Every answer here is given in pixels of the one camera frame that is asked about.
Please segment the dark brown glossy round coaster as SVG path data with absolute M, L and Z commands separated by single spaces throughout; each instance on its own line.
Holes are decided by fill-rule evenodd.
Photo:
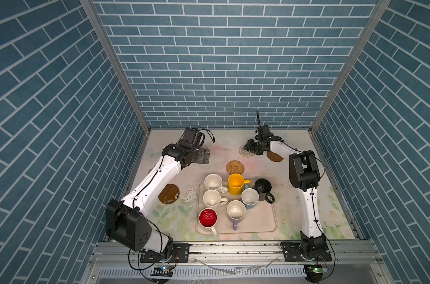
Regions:
M 159 194 L 158 199 L 162 204 L 169 205 L 177 201 L 179 199 L 179 195 L 179 187 L 175 184 L 169 183 Z

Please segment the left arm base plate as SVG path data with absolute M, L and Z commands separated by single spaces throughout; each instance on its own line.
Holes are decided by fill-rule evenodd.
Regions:
M 154 263 L 154 262 L 177 262 L 177 263 L 187 263 L 188 256 L 190 253 L 189 243 L 173 243 L 167 245 L 164 252 L 159 253 L 153 250 L 143 250 L 140 255 L 141 263 Z

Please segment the pink flower coaster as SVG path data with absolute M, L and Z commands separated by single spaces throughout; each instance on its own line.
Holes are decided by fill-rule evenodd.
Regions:
M 210 149 L 200 148 L 197 150 L 197 159 L 194 163 L 198 164 L 209 164 L 210 162 Z

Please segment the beige serving tray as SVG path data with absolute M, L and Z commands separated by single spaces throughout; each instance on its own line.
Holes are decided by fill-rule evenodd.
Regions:
M 197 217 L 203 209 L 208 208 L 203 202 L 203 195 L 206 190 L 207 188 L 205 187 L 204 182 L 198 185 Z M 241 201 L 241 195 L 231 195 L 230 193 L 226 193 L 221 194 L 221 197 L 227 198 L 228 202 L 233 200 Z M 277 228 L 273 205 L 269 204 L 267 201 L 260 201 L 253 209 L 248 209 L 237 230 L 233 230 L 233 224 L 228 219 L 226 207 L 227 204 L 224 204 L 218 208 L 215 208 L 218 216 L 215 228 L 218 235 L 236 233 L 269 233 L 273 232 Z M 209 230 L 202 227 L 198 220 L 196 223 L 196 230 L 199 234 L 213 235 L 211 232 L 209 232 Z

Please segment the brown wooden round coaster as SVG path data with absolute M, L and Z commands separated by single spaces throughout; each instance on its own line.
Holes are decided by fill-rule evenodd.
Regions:
M 272 151 L 268 151 L 267 152 L 267 157 L 269 158 L 270 161 L 272 162 L 281 162 L 284 160 L 283 157 L 281 157 L 280 155 L 272 152 Z

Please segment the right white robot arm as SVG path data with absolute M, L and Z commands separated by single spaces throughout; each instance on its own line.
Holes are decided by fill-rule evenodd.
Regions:
M 300 254 L 305 260 L 314 260 L 329 252 L 318 212 L 317 193 L 321 176 L 315 153 L 292 147 L 273 134 L 256 135 L 246 142 L 244 149 L 259 156 L 271 151 L 288 162 L 289 180 L 293 188 L 299 190 L 303 210 Z

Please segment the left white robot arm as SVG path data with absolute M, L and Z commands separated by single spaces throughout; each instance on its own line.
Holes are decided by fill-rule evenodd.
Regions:
M 159 194 L 173 177 L 198 159 L 205 135 L 199 128 L 186 127 L 176 144 L 164 147 L 162 156 L 144 180 L 120 201 L 106 207 L 107 236 L 129 249 L 159 253 L 168 259 L 172 238 L 150 224 L 146 216 Z

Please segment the black mug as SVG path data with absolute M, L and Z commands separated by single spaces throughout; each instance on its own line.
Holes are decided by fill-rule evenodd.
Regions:
M 267 201 L 269 204 L 275 202 L 275 197 L 271 193 L 272 184 L 270 181 L 266 179 L 257 179 L 254 188 L 259 195 L 259 201 Z

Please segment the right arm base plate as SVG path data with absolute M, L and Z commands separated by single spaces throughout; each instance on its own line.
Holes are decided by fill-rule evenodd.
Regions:
M 282 241 L 279 245 L 286 262 L 315 262 L 333 260 L 327 243 L 311 246 L 305 242 Z

